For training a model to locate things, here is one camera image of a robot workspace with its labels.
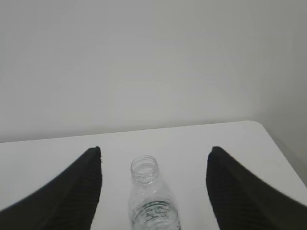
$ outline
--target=white table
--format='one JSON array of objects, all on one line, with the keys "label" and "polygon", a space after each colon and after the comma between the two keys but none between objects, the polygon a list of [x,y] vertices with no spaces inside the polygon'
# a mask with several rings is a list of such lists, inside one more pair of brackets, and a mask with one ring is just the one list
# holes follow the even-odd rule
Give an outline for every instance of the white table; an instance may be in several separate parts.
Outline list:
[{"label": "white table", "polygon": [[127,230],[130,162],[154,156],[175,193],[184,230],[217,230],[207,196],[207,156],[221,146],[254,174],[307,205],[307,189],[262,125],[253,121],[0,144],[0,209],[43,186],[89,147],[103,151],[93,230]]}]

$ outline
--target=bottle neck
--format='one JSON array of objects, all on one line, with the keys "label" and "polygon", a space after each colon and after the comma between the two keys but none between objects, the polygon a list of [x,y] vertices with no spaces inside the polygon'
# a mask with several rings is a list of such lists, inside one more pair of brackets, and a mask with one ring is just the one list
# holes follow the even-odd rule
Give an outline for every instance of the bottle neck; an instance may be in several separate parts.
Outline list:
[{"label": "bottle neck", "polygon": [[152,156],[136,158],[130,170],[133,182],[139,186],[150,185],[159,177],[159,167]]}]

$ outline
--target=clear plastic bottle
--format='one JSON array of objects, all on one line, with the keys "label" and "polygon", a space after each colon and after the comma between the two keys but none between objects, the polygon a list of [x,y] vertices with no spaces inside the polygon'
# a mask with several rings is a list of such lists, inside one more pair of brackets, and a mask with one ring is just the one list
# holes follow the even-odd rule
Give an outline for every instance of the clear plastic bottle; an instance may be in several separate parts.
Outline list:
[{"label": "clear plastic bottle", "polygon": [[133,230],[180,230],[174,196],[159,173],[155,158],[140,156],[131,164],[129,218]]}]

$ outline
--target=ribbed rubber pad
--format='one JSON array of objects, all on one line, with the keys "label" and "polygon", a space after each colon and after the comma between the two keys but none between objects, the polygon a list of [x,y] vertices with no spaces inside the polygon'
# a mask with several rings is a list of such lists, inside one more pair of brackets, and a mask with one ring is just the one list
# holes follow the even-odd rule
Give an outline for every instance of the ribbed rubber pad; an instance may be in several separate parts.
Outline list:
[{"label": "ribbed rubber pad", "polygon": [[277,230],[214,154],[208,157],[207,190],[221,230]]},{"label": "ribbed rubber pad", "polygon": [[307,207],[252,174],[220,147],[208,157],[207,190],[221,230],[307,230]]},{"label": "ribbed rubber pad", "polygon": [[101,160],[96,155],[43,230],[90,229],[99,201],[101,185]]},{"label": "ribbed rubber pad", "polygon": [[101,151],[90,148],[48,184],[1,211],[0,230],[89,230],[101,186]]}]

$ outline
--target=white wall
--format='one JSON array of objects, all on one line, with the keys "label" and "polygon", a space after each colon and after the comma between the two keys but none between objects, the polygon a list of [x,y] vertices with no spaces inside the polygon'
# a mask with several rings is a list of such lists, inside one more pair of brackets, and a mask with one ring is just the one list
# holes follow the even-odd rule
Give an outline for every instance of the white wall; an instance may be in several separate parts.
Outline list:
[{"label": "white wall", "polygon": [[307,161],[306,0],[2,0],[0,141],[251,119]]}]

